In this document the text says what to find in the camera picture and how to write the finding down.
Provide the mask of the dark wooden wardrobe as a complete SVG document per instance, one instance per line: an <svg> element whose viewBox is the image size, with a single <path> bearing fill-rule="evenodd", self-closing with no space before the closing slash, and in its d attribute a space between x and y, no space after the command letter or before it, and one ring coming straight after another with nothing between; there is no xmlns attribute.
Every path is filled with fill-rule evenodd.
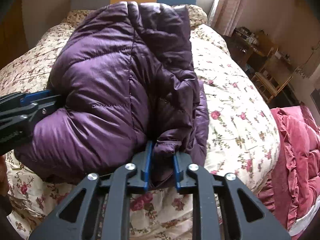
<svg viewBox="0 0 320 240"><path fill-rule="evenodd" d="M27 50L22 0L1 0L1 68Z"/></svg>

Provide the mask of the pink red velvet blanket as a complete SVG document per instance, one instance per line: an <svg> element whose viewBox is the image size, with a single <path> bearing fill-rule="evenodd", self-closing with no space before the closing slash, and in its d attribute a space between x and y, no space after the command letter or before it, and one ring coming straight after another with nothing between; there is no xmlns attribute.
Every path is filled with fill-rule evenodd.
<svg viewBox="0 0 320 240"><path fill-rule="evenodd" d="M299 239L319 211L319 126L305 105L271 111L280 152L258 198Z"/></svg>

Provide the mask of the pink floral right curtain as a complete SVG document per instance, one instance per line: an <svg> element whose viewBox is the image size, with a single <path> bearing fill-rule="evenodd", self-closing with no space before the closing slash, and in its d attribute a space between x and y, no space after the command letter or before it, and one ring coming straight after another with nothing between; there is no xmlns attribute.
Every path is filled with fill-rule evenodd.
<svg viewBox="0 0 320 240"><path fill-rule="evenodd" d="M223 36L231 36L240 20L247 0L214 0L208 24Z"/></svg>

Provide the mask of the purple quilted down jacket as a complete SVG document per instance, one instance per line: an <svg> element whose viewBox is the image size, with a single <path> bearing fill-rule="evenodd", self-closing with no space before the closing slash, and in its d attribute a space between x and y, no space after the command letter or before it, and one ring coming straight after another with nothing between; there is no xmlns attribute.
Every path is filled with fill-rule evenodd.
<svg viewBox="0 0 320 240"><path fill-rule="evenodd" d="M14 150L45 181L111 173L148 141L156 185L170 178L175 152L205 162L209 114L184 5L119 2L94 11L57 57L48 87L65 105Z"/></svg>

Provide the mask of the floral pillow at headboard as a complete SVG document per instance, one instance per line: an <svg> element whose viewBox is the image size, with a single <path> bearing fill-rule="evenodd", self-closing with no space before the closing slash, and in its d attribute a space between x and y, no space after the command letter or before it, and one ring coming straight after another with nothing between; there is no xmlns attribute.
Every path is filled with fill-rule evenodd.
<svg viewBox="0 0 320 240"><path fill-rule="evenodd" d="M201 7L196 5L185 5L188 10L189 22L191 30L199 25L207 24L208 16ZM89 14L95 10L71 10L61 23L70 29L75 29Z"/></svg>

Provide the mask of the floral cream bed quilt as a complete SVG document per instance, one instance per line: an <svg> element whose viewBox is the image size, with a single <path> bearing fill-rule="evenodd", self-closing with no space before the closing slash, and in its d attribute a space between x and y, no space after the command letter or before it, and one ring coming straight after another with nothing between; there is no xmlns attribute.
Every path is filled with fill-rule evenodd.
<svg viewBox="0 0 320 240"><path fill-rule="evenodd" d="M45 89L54 61L74 29L59 23L37 45L1 70L1 94ZM205 168L237 177L258 193L279 156L279 133L264 99L231 59L224 39L207 24L191 30L195 72L204 83L209 118ZM72 186L45 183L9 152L5 156L12 212L23 239L67 196ZM173 188L131 198L131 239L191 239L192 197Z"/></svg>

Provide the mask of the cluttered wooden side table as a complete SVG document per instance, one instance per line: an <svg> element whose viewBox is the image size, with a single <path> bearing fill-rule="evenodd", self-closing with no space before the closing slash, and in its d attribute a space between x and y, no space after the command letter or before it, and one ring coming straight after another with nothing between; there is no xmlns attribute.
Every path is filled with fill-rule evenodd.
<svg viewBox="0 0 320 240"><path fill-rule="evenodd" d="M222 37L233 61L248 75L261 71L278 50L278 45L263 30L249 35L234 29L231 36Z"/></svg>

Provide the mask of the wicker wooden chair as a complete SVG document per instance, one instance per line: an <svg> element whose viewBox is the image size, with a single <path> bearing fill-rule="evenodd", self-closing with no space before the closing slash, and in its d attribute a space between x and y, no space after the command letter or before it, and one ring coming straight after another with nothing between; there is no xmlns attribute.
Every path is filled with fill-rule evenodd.
<svg viewBox="0 0 320 240"><path fill-rule="evenodd" d="M293 78L288 70L266 68L255 72L251 81L268 104L275 98Z"/></svg>

